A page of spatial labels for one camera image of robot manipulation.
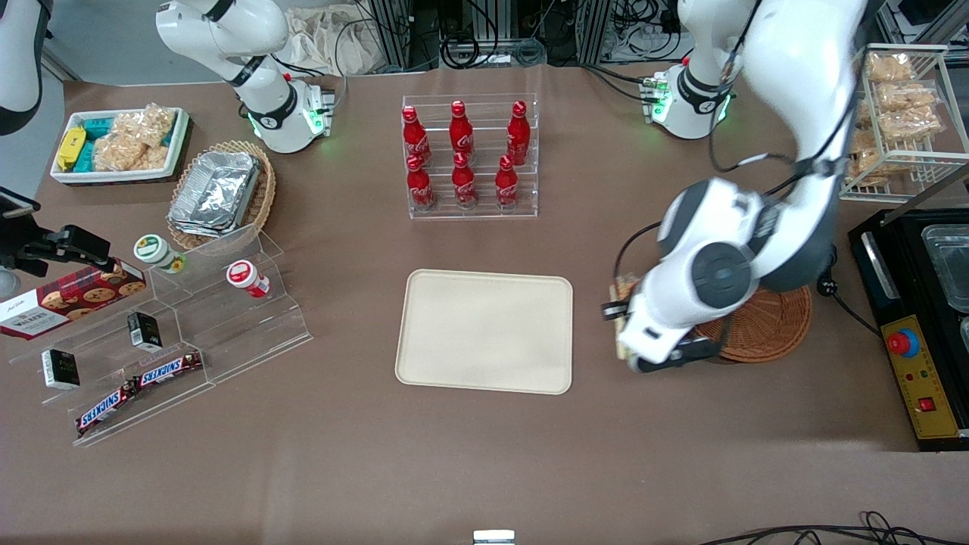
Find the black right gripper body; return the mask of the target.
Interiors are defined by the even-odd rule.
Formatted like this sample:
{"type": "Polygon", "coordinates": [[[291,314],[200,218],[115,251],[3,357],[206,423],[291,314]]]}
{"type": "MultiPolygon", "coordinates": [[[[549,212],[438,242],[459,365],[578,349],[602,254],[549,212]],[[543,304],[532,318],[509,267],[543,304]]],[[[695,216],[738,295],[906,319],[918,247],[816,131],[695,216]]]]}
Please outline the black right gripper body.
{"type": "Polygon", "coordinates": [[[17,269],[35,277],[45,277],[51,256],[53,231],[42,228],[35,220],[1,221],[1,262],[3,268],[17,269]]]}

